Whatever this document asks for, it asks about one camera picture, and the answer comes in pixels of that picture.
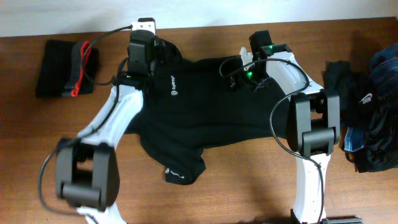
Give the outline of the black t-shirt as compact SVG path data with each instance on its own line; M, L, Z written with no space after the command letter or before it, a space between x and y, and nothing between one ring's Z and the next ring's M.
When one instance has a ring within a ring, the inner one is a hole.
M205 171L205 149L237 142L286 136L289 102L279 85L231 91L223 74L229 59L185 59L171 42L165 63L144 96L141 112L127 133L137 134L146 153L165 167L165 180L190 185Z

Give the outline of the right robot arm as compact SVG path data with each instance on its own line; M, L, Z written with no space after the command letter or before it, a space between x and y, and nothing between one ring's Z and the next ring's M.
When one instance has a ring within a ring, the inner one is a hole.
M232 90L257 91L275 81L284 92L276 105L289 102L283 150L296 158L297 193L291 223L328 223L325 179L333 147L340 140L340 98L313 81L298 64L287 44L272 42L268 30L249 37L251 51L241 48L241 67L225 75Z

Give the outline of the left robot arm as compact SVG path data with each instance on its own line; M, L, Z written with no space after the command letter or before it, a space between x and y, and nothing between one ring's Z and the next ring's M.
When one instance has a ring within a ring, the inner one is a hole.
M113 78L104 106L75 139L62 139L55 151L55 190L88 223L124 223L116 198L120 176L116 148L144 106L164 42L149 29L134 30L128 57Z

